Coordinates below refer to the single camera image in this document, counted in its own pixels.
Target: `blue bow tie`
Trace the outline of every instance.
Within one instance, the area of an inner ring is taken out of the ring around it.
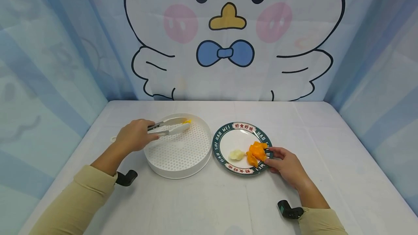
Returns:
[[[214,65],[225,58],[239,67],[247,67],[253,62],[254,48],[245,40],[236,40],[229,48],[222,48],[216,42],[206,40],[197,47],[196,58],[203,67]]]

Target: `perforated bottom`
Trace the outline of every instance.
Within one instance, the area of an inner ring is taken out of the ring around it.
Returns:
[[[164,131],[178,125],[162,126],[156,130]],[[149,163],[163,171],[183,171],[200,163],[211,150],[212,136],[206,129],[192,119],[188,130],[172,136],[163,136],[145,147]]]

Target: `white tablecloth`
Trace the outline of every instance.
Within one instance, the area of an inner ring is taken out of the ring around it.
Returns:
[[[294,152],[349,234],[417,233],[418,218],[325,102],[113,101],[91,126],[20,234],[28,233],[74,174],[97,158],[121,127],[133,119],[157,121],[180,112],[201,117],[212,133],[228,122],[251,123],[274,146]],[[211,158],[196,175],[169,180],[149,168],[142,151],[127,157],[119,171],[129,169],[138,172],[137,179],[130,187],[116,186],[86,234],[300,234],[297,221],[283,219],[277,208],[282,199],[299,207],[297,193],[268,171],[240,177]]]

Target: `person's left hand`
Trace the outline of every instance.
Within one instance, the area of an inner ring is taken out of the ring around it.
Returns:
[[[121,128],[113,144],[126,149],[128,152],[142,150],[151,141],[159,138],[157,134],[148,134],[148,126],[154,124],[155,122],[145,119],[133,120],[130,124]]]

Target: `green plate rim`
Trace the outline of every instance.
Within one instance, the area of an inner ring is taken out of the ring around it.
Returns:
[[[225,169],[227,169],[230,172],[233,172],[234,174],[237,175],[241,175],[241,176],[254,176],[254,175],[258,175],[260,173],[262,173],[263,171],[265,171],[269,166],[267,166],[267,164],[265,164],[264,162],[260,161],[260,163],[258,164],[258,167],[251,167],[251,168],[246,168],[246,169],[242,169],[242,168],[238,168],[235,167],[233,165],[231,165],[230,163],[228,163],[228,160],[226,160],[222,153],[220,152],[220,150],[218,149],[218,147],[220,146],[220,142],[222,137],[228,133],[231,130],[235,130],[235,128],[233,127],[234,125],[238,124],[239,126],[243,125],[244,127],[246,125],[249,126],[253,126],[253,128],[255,128],[256,130],[254,132],[249,131],[246,128],[239,128],[240,130],[245,130],[248,131],[249,133],[252,133],[254,136],[257,137],[257,139],[259,139],[260,142],[266,143],[269,147],[272,147],[271,141],[269,139],[269,137],[266,135],[266,133],[264,133],[264,131],[262,131],[260,128],[248,123],[248,122],[230,122],[227,123],[225,125],[223,125],[222,127],[220,127],[214,134],[213,139],[212,139],[212,150],[213,150],[213,154],[216,158],[216,160],[218,161],[218,163],[220,163]],[[266,149],[266,156],[267,158],[272,159],[273,158],[273,152],[270,152],[270,150]],[[245,170],[251,170],[252,172],[250,173],[246,173]]]

